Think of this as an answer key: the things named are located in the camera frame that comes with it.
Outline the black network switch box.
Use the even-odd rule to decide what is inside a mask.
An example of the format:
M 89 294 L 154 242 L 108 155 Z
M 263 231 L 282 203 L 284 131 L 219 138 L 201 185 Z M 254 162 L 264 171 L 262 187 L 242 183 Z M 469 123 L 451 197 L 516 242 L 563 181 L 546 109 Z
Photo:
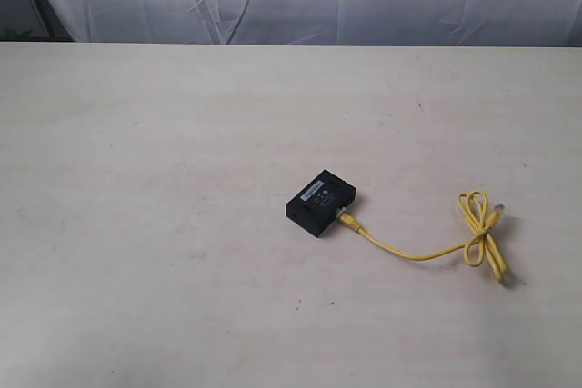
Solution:
M 286 204 L 286 217 L 319 237 L 356 198 L 356 188 L 323 170 Z

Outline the dark stand pole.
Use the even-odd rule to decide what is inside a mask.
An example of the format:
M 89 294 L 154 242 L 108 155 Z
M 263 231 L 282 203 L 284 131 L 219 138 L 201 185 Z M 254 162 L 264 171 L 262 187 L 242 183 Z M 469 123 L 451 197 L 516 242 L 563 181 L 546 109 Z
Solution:
M 73 38 L 65 29 L 48 0 L 31 0 L 31 2 L 45 34 L 44 36 L 38 36 L 38 40 L 73 42 Z

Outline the green plant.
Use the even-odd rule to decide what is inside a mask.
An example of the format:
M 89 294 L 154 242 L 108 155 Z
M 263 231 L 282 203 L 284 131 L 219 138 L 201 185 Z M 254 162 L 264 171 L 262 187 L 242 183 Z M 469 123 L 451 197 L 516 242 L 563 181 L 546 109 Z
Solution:
M 33 33 L 32 30 L 16 30 L 12 28 L 5 28 L 0 32 L 0 40 L 1 41 L 27 41 L 30 39 L 31 34 Z

